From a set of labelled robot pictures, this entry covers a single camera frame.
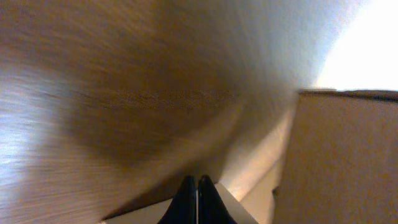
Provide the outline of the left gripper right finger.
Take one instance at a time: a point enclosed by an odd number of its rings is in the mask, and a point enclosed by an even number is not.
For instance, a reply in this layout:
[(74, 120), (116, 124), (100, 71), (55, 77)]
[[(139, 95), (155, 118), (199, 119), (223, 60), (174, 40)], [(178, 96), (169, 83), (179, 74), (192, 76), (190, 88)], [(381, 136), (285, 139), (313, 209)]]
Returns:
[(198, 182), (198, 223), (236, 224), (208, 175)]

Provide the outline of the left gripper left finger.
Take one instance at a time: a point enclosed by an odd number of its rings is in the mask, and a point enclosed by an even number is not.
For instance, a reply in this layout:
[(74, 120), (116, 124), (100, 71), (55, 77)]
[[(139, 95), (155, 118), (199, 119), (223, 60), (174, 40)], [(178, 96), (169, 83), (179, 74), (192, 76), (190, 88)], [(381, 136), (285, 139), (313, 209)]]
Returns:
[(197, 196), (194, 176), (186, 176), (158, 224), (196, 224)]

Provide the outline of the cardboard box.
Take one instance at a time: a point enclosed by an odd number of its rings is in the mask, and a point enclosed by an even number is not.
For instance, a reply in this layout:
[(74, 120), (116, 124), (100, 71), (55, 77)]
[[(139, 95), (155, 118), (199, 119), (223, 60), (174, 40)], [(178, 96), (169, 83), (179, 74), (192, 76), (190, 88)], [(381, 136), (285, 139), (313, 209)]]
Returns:
[[(254, 223), (221, 184), (214, 185), (236, 223)], [(158, 223), (172, 199), (106, 222)], [(273, 223), (396, 223), (397, 93), (300, 92), (271, 200)]]

